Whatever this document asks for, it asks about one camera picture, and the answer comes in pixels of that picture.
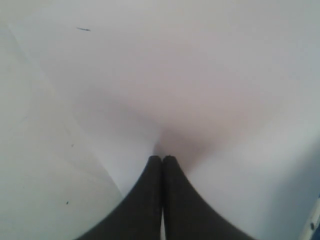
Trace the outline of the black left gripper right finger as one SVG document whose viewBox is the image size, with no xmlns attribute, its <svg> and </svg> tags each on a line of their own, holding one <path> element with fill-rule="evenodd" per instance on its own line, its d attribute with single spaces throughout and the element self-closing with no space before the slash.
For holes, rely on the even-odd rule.
<svg viewBox="0 0 320 240">
<path fill-rule="evenodd" d="M 167 240 L 249 240 L 197 193 L 174 156 L 162 161 L 163 214 Z"/>
</svg>

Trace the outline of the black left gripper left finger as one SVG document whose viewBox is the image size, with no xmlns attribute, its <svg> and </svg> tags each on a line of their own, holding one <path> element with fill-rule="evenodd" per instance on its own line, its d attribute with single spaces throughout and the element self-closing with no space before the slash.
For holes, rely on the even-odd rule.
<svg viewBox="0 0 320 240">
<path fill-rule="evenodd" d="M 162 221 L 162 160 L 150 156 L 134 187 L 81 240 L 159 240 Z"/>
</svg>

